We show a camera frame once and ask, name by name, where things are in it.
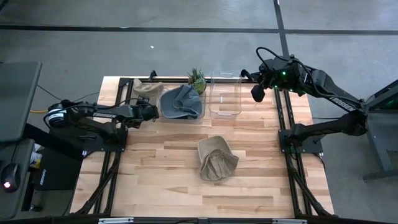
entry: computer mouse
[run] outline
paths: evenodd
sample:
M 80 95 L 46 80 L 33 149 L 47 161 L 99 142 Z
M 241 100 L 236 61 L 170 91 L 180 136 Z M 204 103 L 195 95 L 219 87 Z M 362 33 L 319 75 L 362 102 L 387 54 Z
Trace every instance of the computer mouse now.
M 18 164 L 6 165 L 0 174 L 1 187 L 8 193 L 18 190 L 21 178 L 19 176 Z

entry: red light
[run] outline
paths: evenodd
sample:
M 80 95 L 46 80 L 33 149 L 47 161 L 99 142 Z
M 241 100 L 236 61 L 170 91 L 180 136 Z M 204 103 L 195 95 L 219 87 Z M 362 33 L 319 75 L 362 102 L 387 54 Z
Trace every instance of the red light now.
M 10 184 L 10 182 L 5 182 L 4 186 L 5 186 L 5 188 L 9 188 L 9 187 L 11 187 L 11 184 Z

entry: concrete floor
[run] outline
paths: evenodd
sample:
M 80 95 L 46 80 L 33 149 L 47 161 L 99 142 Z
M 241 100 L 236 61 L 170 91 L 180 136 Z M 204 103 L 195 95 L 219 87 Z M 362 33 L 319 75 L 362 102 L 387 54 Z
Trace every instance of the concrete floor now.
M 395 0 L 280 0 L 286 29 L 396 30 Z M 272 0 L 10 0 L 0 22 L 120 27 L 277 28 Z M 398 78 L 398 36 L 288 35 L 289 52 L 320 68 L 358 98 L 367 98 Z M 50 32 L 0 30 L 0 61 L 43 62 L 39 84 L 60 98 L 74 100 L 99 90 L 105 75 L 185 75 L 192 66 L 255 72 L 258 46 L 281 54 L 278 34 Z M 96 101 L 96 96 L 87 100 Z M 57 102 L 38 89 L 32 109 Z M 344 111 L 310 98 L 314 117 Z M 41 114 L 29 122 L 45 129 Z M 341 217 L 398 222 L 398 179 L 364 183 L 378 170 L 366 136 L 344 134 L 322 141 L 326 176 L 335 213 Z M 61 214 L 68 200 L 48 200 Z

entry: wooden tabletop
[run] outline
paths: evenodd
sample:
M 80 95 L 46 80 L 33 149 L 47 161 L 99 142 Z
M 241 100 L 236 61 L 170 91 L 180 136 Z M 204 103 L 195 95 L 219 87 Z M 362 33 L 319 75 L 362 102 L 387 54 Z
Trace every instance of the wooden tabletop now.
M 119 78 L 104 77 L 98 104 L 114 104 Z M 178 83 L 165 86 L 173 88 Z M 236 117 L 217 116 L 206 105 L 199 124 L 158 119 L 142 123 L 140 129 L 130 129 L 119 167 L 112 216 L 293 217 L 285 158 L 277 138 L 280 127 L 275 94 L 267 90 L 263 102 L 256 103 L 251 88 L 252 84 L 242 84 L 242 112 Z M 209 87 L 206 93 L 208 103 Z M 296 123 L 311 124 L 307 97 L 293 93 L 290 97 Z M 238 167 L 225 180 L 204 181 L 198 171 L 197 142 L 216 135 L 224 136 L 233 154 L 239 157 Z M 95 152 L 83 161 L 71 212 L 81 208 L 98 186 L 103 157 L 103 152 Z M 311 154 L 302 157 L 308 187 L 333 213 L 321 162 Z M 297 192 L 304 211 L 302 193 Z

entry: green plant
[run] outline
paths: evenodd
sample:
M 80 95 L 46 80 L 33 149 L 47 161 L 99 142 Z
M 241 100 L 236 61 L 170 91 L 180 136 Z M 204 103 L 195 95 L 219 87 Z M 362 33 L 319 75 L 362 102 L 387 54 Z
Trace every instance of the green plant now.
M 193 85 L 199 95 L 202 94 L 206 90 L 205 75 L 201 70 L 192 68 L 192 74 L 188 73 L 188 84 Z

